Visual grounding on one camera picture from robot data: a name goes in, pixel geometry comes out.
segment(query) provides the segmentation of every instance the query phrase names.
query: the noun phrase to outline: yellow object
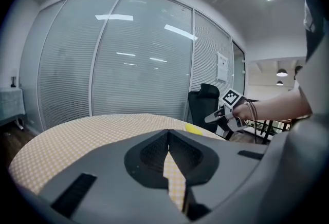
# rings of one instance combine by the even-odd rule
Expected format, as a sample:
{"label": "yellow object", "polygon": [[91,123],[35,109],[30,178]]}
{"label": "yellow object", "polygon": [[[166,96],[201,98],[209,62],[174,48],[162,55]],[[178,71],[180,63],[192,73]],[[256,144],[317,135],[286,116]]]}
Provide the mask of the yellow object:
{"label": "yellow object", "polygon": [[194,125],[190,123],[185,124],[185,128],[187,132],[203,136],[201,130],[199,130],[198,128],[196,128]]}

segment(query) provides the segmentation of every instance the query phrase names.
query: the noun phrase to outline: checkered tablecloth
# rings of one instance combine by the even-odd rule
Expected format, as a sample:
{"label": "checkered tablecloth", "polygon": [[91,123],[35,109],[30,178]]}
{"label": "checkered tablecloth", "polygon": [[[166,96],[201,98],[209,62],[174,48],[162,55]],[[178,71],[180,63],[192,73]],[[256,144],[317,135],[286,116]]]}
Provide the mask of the checkered tablecloth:
{"label": "checkered tablecloth", "polygon": [[[160,129],[185,129],[185,122],[158,115],[104,115],[55,126],[28,142],[12,160],[9,172],[20,185],[38,194],[57,173],[105,144]],[[206,137],[219,136],[198,127]],[[170,154],[163,175],[169,179],[169,196],[181,209],[185,178]]]}

